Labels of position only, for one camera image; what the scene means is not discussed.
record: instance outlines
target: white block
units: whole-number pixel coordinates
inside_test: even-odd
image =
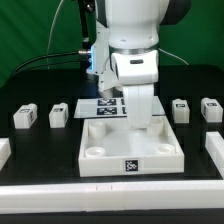
[[[208,123],[222,122],[223,108],[216,99],[202,99],[201,113]]]
[[[186,100],[176,99],[172,102],[173,120],[176,124],[188,124],[190,119],[190,109]]]
[[[66,103],[54,105],[49,114],[50,127],[64,128],[68,117],[68,105]]]
[[[11,155],[11,147],[8,138],[0,139],[0,170]]]
[[[35,104],[23,105],[13,115],[16,129],[29,129],[37,119],[37,106]]]
[[[207,132],[205,148],[224,178],[224,140],[218,132]]]

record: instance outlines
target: black cable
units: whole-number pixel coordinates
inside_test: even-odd
[[[29,70],[32,70],[32,69],[36,69],[36,68],[47,67],[47,66],[53,66],[53,65],[68,64],[68,63],[74,63],[74,62],[82,62],[82,61],[86,61],[86,60],[72,60],[72,61],[57,62],[57,63],[50,63],[50,64],[44,64],[44,65],[33,66],[33,67],[30,67],[30,68],[27,68],[27,69],[24,69],[24,70],[20,70],[20,71],[17,71],[17,72],[15,72],[15,73],[13,73],[11,77],[14,77],[14,76],[18,75],[18,74],[21,73],[21,72],[26,72],[26,71],[29,71]]]
[[[11,76],[13,76],[13,74],[17,73],[19,70],[21,70],[23,67],[32,64],[36,61],[40,61],[43,59],[47,59],[47,58],[57,58],[57,57],[65,57],[65,56],[72,56],[72,55],[78,55],[78,51],[72,51],[72,52],[67,52],[67,53],[57,53],[57,54],[49,54],[49,55],[43,55],[37,58],[33,58],[25,63],[23,63],[22,65],[20,65],[19,67],[17,67],[11,74]]]
[[[91,43],[89,39],[88,26],[86,21],[84,0],[78,0],[78,6],[79,6],[81,28],[82,28],[82,38],[83,38],[82,46],[84,49],[89,49],[91,47]]]

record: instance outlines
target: small white block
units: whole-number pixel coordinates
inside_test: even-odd
[[[64,128],[68,117],[68,105],[66,103],[54,105],[49,114],[50,127]]]
[[[201,113],[208,123],[222,122],[223,108],[216,99],[202,99]]]
[[[0,139],[0,170],[11,155],[11,147],[8,138]]]
[[[188,124],[190,109],[186,100],[176,99],[172,102],[173,120],[176,124]]]
[[[23,105],[13,115],[16,129],[29,129],[37,119],[37,106],[35,104]]]

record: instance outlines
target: white tray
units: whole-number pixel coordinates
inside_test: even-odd
[[[184,172],[184,154],[167,118],[154,116],[151,123],[134,129],[127,118],[85,120],[80,176]]]

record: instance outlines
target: cable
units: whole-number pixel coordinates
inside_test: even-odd
[[[81,22],[81,28],[82,28],[82,47],[84,49],[89,49],[91,46],[90,39],[89,39],[89,32],[88,32],[88,26],[86,21],[86,13],[85,13],[85,4],[83,0],[78,0],[78,6],[79,6],[79,16],[80,16],[80,22]]]
[[[72,60],[72,61],[65,61],[65,62],[57,62],[57,63],[50,63],[50,64],[43,64],[43,65],[38,65],[38,66],[33,66],[24,70],[20,70],[17,71],[15,73],[13,73],[13,75],[11,77],[16,76],[17,74],[21,73],[21,72],[25,72],[25,71],[29,71],[32,69],[36,69],[36,68],[41,68],[41,67],[47,67],[47,66],[52,66],[52,65],[61,65],[61,64],[68,64],[68,63],[74,63],[74,62],[82,62],[82,61],[86,61],[86,60]]]
[[[48,46],[47,46],[47,54],[49,54],[50,52],[50,47],[51,47],[51,40],[52,40],[52,35],[53,35],[53,32],[54,32],[54,27],[55,27],[55,24],[56,24],[56,21],[57,21],[57,18],[58,18],[58,14],[61,10],[61,7],[63,5],[65,0],[61,0],[59,5],[58,5],[58,8],[55,12],[55,15],[54,15],[54,19],[53,19],[53,22],[52,22],[52,25],[51,25],[51,31],[50,31],[50,35],[49,35],[49,39],[48,39]]]
[[[58,54],[49,54],[49,55],[43,55],[37,58],[33,58],[25,63],[23,63],[22,65],[20,65],[19,67],[17,67],[11,74],[11,76],[13,76],[14,73],[17,73],[19,70],[21,70],[22,68],[24,68],[25,66],[32,64],[36,61],[40,61],[43,59],[47,59],[47,58],[57,58],[57,57],[65,57],[65,56],[71,56],[71,55],[78,55],[78,51],[72,51],[72,52],[67,52],[67,53],[58,53]]]
[[[188,63],[187,61],[185,61],[184,59],[182,59],[182,58],[180,58],[180,57],[178,57],[178,56],[176,56],[176,55],[174,55],[174,54],[171,54],[171,53],[169,53],[169,52],[167,52],[167,51],[164,51],[164,50],[161,49],[161,48],[158,48],[158,49],[159,49],[159,51],[163,52],[164,54],[167,54],[167,55],[169,55],[169,56],[171,56],[171,57],[174,57],[174,58],[176,58],[176,59],[182,61],[184,64],[189,65],[189,63]]]

